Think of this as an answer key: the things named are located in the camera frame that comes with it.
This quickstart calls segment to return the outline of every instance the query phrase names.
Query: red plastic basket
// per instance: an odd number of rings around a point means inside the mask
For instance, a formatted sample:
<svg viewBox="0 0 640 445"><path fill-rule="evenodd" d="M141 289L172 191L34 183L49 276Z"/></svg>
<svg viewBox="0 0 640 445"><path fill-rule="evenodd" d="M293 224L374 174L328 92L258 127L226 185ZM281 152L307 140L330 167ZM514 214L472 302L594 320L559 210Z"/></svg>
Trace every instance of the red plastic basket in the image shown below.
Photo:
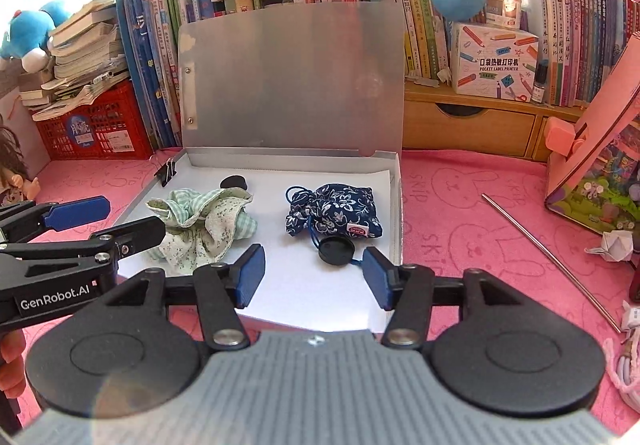
<svg viewBox="0 0 640 445"><path fill-rule="evenodd" d="M90 106L36 125L52 160L146 160L153 154L130 81L105 91Z"/></svg>

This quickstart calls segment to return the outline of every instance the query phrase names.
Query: human hand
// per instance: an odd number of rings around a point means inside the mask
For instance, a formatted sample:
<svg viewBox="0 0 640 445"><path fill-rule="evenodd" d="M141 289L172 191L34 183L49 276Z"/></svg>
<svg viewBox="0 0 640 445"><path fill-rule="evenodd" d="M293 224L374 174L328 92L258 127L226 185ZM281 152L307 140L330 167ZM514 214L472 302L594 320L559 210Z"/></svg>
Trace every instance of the human hand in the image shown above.
<svg viewBox="0 0 640 445"><path fill-rule="evenodd" d="M22 330L7 333L0 341L0 353L6 364L0 367L0 390L7 398L18 398L27 386L22 353L27 346Z"/></svg>
<svg viewBox="0 0 640 445"><path fill-rule="evenodd" d="M24 185L24 178L19 174L14 174L11 177L11 185L13 185L14 187L18 187L19 189L20 187L22 187L22 185Z"/></svg>

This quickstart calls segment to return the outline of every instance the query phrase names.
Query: drawer handle cutout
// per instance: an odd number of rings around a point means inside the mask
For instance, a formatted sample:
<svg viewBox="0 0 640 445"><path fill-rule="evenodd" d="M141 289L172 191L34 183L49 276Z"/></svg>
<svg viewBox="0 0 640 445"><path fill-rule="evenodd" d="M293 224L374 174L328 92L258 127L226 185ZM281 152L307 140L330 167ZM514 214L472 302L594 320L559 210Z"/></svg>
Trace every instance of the drawer handle cutout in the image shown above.
<svg viewBox="0 0 640 445"><path fill-rule="evenodd" d="M486 108L477 106L461 106L460 104L441 104L436 102L438 109L449 117L477 117L486 111Z"/></svg>

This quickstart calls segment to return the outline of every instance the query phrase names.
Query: metal straw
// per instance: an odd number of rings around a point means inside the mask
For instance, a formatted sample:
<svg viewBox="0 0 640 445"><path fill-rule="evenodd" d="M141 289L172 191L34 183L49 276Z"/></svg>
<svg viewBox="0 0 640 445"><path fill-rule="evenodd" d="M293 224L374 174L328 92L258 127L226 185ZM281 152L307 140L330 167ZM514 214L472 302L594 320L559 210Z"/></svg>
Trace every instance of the metal straw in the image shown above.
<svg viewBox="0 0 640 445"><path fill-rule="evenodd" d="M578 280L577 277L575 277L575 275L571 272L571 270L569 270L566 266L564 266L561 263L561 261L556 256L554 256L551 253L551 251L548 250L548 248L545 247L545 245L543 245L542 243L540 243L540 241L538 241L535 237L533 237L533 235L531 235L526 228L524 228L513 217L511 217L511 215L502 207L500 207L498 203L493 201L486 194L482 194L482 198L487 203L489 203L489 205L491 205L494 209L496 209L500 214L502 214L505 218L507 218L514 227L516 227L520 232L522 232L526 236L526 238L529 241L531 241L531 243L536 245L538 249L542 253L544 253L546 257L548 257L560 269L560 271L564 273L565 276L567 276L569 281L574 283L574 286L578 290L580 290L587 299L589 299L589 302L591 302L591 304L593 304L593 307L596 310L598 310L600 314L607 320L609 325L616 331L616 333L622 333L622 331L620 330L620 326L618 326L618 323L616 322L616 320L611 316L611 314L607 311L607 309L600 303L600 301L596 299L593 296L593 294L584 287L584 285Z"/></svg>

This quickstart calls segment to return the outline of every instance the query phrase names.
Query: pink tablecloth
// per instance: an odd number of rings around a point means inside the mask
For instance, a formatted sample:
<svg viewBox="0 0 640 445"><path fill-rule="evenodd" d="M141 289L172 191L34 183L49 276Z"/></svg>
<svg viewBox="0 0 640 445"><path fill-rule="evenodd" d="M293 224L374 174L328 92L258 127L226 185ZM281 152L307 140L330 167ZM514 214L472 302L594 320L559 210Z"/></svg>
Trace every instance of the pink tablecloth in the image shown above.
<svg viewBox="0 0 640 445"><path fill-rule="evenodd" d="M105 222L47 239L83 239L113 221L153 177L151 162L53 162L40 175L39 201L69 201L102 194L111 201ZM631 280L628 265L612 265L587 255L599 237L543 208L545 167L514 158L463 151L419 151L402 155L404 260L430 266L439 275L484 268L591 333L598 342L614 334L602 317L542 253L485 204L486 193L553 251L610 311L620 316ZM436 308L431 336L455 321L457 311ZM198 333L193 312L172 318ZM28 344L55 323L27 330ZM22 420L39 413L33 395L20 398ZM639 415L628 408L608 378L600 386L593 413L616 433Z"/></svg>

